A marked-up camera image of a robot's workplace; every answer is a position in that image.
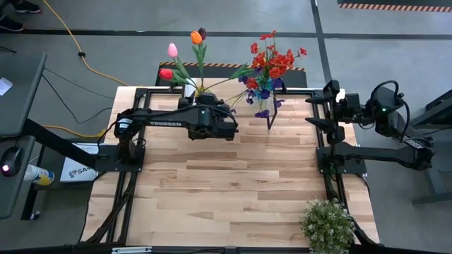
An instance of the wooden table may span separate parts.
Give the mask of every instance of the wooden table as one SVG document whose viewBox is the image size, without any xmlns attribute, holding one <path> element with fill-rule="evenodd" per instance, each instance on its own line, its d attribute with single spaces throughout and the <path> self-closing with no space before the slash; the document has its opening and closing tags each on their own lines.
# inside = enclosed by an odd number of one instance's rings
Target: wooden table
<svg viewBox="0 0 452 254">
<path fill-rule="evenodd" d="M 136 87 L 119 87 L 110 117 L 133 104 Z M 215 88 L 218 97 L 243 90 L 231 81 Z M 151 108 L 177 108 L 178 95 L 153 95 Z M 147 127 L 146 156 L 133 199 L 127 245 L 307 247 L 298 221 L 307 201 L 326 198 L 318 172 L 313 116 L 304 95 L 285 99 L 270 131 L 244 106 L 237 108 L 239 133 L 234 141 L 189 140 L 183 128 Z M 347 141 L 355 144 L 351 125 Z M 116 144 L 113 132 L 106 143 Z M 83 239 L 109 214 L 118 173 L 94 183 Z M 369 194 L 362 180 L 344 175 L 352 215 L 379 242 Z"/>
</svg>

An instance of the potted plant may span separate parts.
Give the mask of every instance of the potted plant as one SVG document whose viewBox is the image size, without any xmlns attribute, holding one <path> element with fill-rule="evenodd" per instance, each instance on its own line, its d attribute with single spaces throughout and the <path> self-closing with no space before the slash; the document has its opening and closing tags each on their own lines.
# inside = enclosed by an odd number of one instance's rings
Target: potted plant
<svg viewBox="0 0 452 254">
<path fill-rule="evenodd" d="M 299 225 L 315 253 L 347 253 L 354 242 L 355 225 L 348 211 L 337 199 L 314 200 L 304 210 Z"/>
<path fill-rule="evenodd" d="M 293 67 L 296 58 L 302 58 L 307 55 L 307 51 L 302 47 L 296 56 L 294 56 L 291 49 L 288 49 L 286 54 L 281 54 L 276 47 L 275 35 L 275 30 L 270 34 L 261 35 L 260 39 L 264 41 L 265 47 L 260 48 L 257 43 L 251 45 L 251 53 L 255 55 L 251 66 L 245 63 L 229 78 L 205 87 L 203 67 L 207 49 L 207 44 L 205 43 L 206 30 L 200 28 L 198 31 L 191 33 L 191 41 L 198 61 L 201 85 L 197 85 L 187 73 L 178 56 L 176 45 L 173 43 L 168 46 L 168 56 L 173 59 L 177 69 L 160 69 L 159 76 L 173 83 L 193 86 L 196 90 L 195 96 L 200 95 L 202 92 L 210 92 L 209 89 L 216 85 L 237 79 L 239 83 L 244 84 L 244 90 L 238 95 L 226 99 L 230 103 L 231 112 L 236 113 L 235 107 L 241 100 L 246 98 L 248 104 L 253 105 L 253 107 L 257 105 L 255 117 L 268 118 L 271 115 L 271 109 L 280 107 L 282 102 L 284 102 L 283 100 L 278 100 L 275 93 L 283 85 L 281 75 L 287 69 Z M 267 40 L 271 39 L 273 39 L 273 43 L 267 45 Z"/>
</svg>

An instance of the desk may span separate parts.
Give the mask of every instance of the desk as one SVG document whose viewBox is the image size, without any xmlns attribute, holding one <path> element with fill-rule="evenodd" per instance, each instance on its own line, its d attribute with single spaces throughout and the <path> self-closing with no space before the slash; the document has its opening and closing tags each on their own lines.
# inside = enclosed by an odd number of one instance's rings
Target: desk
<svg viewBox="0 0 452 254">
<path fill-rule="evenodd" d="M 219 98 L 237 89 L 219 85 Z M 133 104 L 136 87 L 119 87 L 109 122 Z M 305 95 L 280 95 L 285 103 L 270 131 L 265 119 L 241 115 L 234 141 L 189 140 L 183 128 L 147 127 L 145 164 L 138 174 L 128 246 L 307 247 L 298 221 L 307 201 L 326 198 L 316 167 L 318 146 Z M 177 108 L 177 95 L 153 95 L 151 108 Z M 351 125 L 347 141 L 355 142 Z M 113 132 L 106 143 L 117 144 Z M 109 214 L 118 173 L 94 182 L 82 240 Z M 344 175 L 352 215 L 379 242 L 369 194 L 361 179 Z M 119 216 L 117 233 L 121 227 Z"/>
</svg>

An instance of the concrete floor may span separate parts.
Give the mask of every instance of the concrete floor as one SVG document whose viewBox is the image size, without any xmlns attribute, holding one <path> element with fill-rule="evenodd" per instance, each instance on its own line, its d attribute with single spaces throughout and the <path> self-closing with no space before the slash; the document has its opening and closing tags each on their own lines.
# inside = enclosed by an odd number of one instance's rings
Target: concrete floor
<svg viewBox="0 0 452 254">
<path fill-rule="evenodd" d="M 190 31 L 201 26 L 214 32 L 316 32 L 310 0 L 80 0 L 49 3 L 73 29 Z M 340 9 L 334 0 L 318 0 L 323 32 L 330 34 L 450 35 L 450 13 L 368 11 Z M 61 29 L 59 21 L 43 6 L 43 14 L 11 14 L 29 28 Z M 66 35 L 0 35 L 0 45 L 19 52 L 47 52 L 47 68 L 107 96 L 114 96 L 115 82 L 88 71 Z M 168 61 L 166 47 L 174 42 L 185 61 L 194 61 L 188 37 L 77 36 L 90 65 L 132 85 L 153 84 L 158 63 Z M 307 68 L 309 87 L 323 87 L 325 76 L 340 81 L 348 92 L 358 92 L 362 103 L 373 88 L 395 79 L 405 93 L 412 115 L 426 103 L 451 89 L 452 37 L 449 40 L 325 40 L 328 63 L 321 62 L 317 38 L 278 38 L 281 47 L 303 46 L 309 56 L 297 66 Z M 206 61 L 242 63 L 251 60 L 252 37 L 209 37 Z M 74 87 L 45 71 L 75 115 L 84 120 L 112 105 L 112 100 Z M 61 102 L 41 82 L 30 117 L 41 124 L 66 126 L 81 133 L 96 134 L 105 128 L 106 111 L 78 125 Z M 394 141 L 355 126 L 361 146 L 391 147 Z M 57 132 L 70 138 L 71 135 Z M 451 132 L 435 138 L 451 139 Z M 448 143 L 438 153 L 446 153 Z M 447 156 L 435 158 L 436 167 L 447 167 Z M 452 201 L 413 207 L 411 200 L 428 194 L 424 175 L 394 163 L 366 162 L 371 201 L 381 242 L 387 246 L 452 253 Z M 90 189 L 43 193 L 38 201 L 42 217 L 36 222 L 18 221 L 18 216 L 0 221 L 0 250 L 57 246 L 78 241 L 83 228 Z M 17 210 L 21 209 L 19 201 Z M 6 230 L 14 229 L 13 234 Z"/>
</svg>

